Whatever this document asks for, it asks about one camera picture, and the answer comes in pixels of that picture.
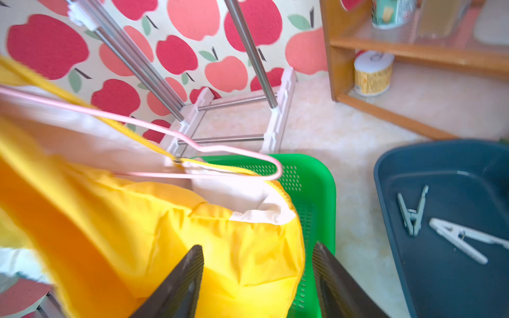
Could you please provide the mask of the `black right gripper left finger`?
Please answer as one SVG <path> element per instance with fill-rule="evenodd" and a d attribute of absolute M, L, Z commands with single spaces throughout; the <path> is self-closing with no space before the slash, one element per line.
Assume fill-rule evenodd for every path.
<path fill-rule="evenodd" d="M 131 318 L 194 317 L 203 273 L 202 246 L 194 245 Z"/>

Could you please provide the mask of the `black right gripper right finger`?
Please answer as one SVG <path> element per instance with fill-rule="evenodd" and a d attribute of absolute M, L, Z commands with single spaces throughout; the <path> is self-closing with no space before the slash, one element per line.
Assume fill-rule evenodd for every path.
<path fill-rule="evenodd" d="M 312 266 L 322 317 L 388 317 L 321 242 Z"/>

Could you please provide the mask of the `blue-green clothespin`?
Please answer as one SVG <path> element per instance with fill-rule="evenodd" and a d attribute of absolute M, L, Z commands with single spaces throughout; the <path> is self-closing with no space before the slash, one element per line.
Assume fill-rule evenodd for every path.
<path fill-rule="evenodd" d="M 397 202 L 402 216 L 403 224 L 409 236 L 416 237 L 422 227 L 422 220 L 424 216 L 424 208 L 426 196 L 429 191 L 429 186 L 425 185 L 422 189 L 421 196 L 416 209 L 409 209 L 406 206 L 404 198 L 401 193 L 397 193 Z"/>

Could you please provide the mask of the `yellow jacket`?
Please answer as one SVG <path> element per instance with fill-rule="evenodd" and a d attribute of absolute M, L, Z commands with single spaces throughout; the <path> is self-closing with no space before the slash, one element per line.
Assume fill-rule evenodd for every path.
<path fill-rule="evenodd" d="M 69 317 L 129 317 L 194 245 L 203 162 L 1 59 L 1 248 L 32 250 Z"/>

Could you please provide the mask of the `white clothespin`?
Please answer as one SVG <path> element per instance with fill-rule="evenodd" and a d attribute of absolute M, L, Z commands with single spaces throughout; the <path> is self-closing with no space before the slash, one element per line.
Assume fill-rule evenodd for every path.
<path fill-rule="evenodd" d="M 431 218 L 429 226 L 456 249 L 459 249 L 481 265 L 486 265 L 489 262 L 488 258 L 466 242 L 465 239 L 473 239 L 488 245 L 500 245 L 508 250 L 508 240 L 463 225 L 443 219 Z"/>

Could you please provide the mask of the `white dinosaur print jacket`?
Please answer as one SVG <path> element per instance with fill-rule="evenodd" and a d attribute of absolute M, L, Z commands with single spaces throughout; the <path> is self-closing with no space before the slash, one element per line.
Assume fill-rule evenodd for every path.
<path fill-rule="evenodd" d="M 36 254 L 29 249 L 1 248 L 1 293 L 20 278 L 44 281 L 45 273 Z"/>

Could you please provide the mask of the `green plastic basket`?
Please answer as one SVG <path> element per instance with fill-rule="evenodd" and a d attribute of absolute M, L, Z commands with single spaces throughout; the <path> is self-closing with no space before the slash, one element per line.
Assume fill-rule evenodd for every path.
<path fill-rule="evenodd" d="M 315 158 L 280 154 L 275 167 L 242 156 L 200 164 L 210 179 L 192 189 L 217 210 L 193 215 L 192 239 L 203 247 L 205 272 L 198 317 L 319 317 L 311 254 L 335 246 L 335 182 Z"/>

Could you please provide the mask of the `dark blue plastic bin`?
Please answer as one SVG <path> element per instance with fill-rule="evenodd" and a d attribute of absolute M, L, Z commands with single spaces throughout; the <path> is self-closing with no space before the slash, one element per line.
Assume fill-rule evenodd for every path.
<path fill-rule="evenodd" d="M 395 148 L 374 179 L 412 317 L 508 316 L 508 146 Z"/>

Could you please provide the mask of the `steel white clothes rack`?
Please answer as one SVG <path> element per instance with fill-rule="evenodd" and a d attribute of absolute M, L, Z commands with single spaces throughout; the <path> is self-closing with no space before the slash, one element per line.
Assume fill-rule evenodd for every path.
<path fill-rule="evenodd" d="M 304 34 L 313 27 L 309 19 L 298 23 L 314 6 L 314 1 L 239 2 L 272 87 L 281 84 L 287 68 L 304 73 L 302 46 L 322 42 L 319 32 Z M 168 103 L 162 103 L 93 31 L 68 21 L 53 22 L 62 45 L 54 77 L 67 76 L 77 94 L 90 79 L 93 105 L 170 127 L 176 118 L 168 106 L 193 104 L 202 90 L 210 90 L 216 99 L 261 91 L 223 1 L 104 1 L 103 7 L 172 92 Z"/>

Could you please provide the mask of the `yellow white jar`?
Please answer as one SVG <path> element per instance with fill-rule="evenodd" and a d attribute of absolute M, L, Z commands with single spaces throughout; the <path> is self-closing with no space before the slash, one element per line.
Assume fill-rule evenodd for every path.
<path fill-rule="evenodd" d="M 374 50 L 363 51 L 354 62 L 354 90 L 364 97 L 378 96 L 391 84 L 395 56 Z"/>

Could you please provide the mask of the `wooden glass shelf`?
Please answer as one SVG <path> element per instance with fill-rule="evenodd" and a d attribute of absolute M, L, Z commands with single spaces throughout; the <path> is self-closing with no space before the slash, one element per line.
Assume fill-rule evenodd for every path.
<path fill-rule="evenodd" d="M 419 38 L 420 7 L 395 29 L 375 29 L 372 1 L 322 1 L 332 99 L 433 140 L 508 138 L 508 46 L 485 45 L 474 27 L 485 1 L 471 1 L 455 30 Z M 354 90 L 354 61 L 363 51 L 395 56 L 389 89 Z"/>

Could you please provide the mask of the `green patterned cup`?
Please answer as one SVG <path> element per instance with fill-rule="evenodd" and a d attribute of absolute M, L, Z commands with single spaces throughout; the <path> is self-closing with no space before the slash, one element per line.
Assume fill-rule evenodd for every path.
<path fill-rule="evenodd" d="M 395 29 L 410 21 L 416 0 L 372 0 L 371 21 L 375 29 Z"/>

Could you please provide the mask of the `white frosted cup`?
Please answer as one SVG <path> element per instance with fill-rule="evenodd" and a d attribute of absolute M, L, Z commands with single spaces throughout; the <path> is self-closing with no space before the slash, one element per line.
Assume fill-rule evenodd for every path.
<path fill-rule="evenodd" d="M 508 0 L 485 1 L 473 34 L 485 45 L 508 46 Z"/>

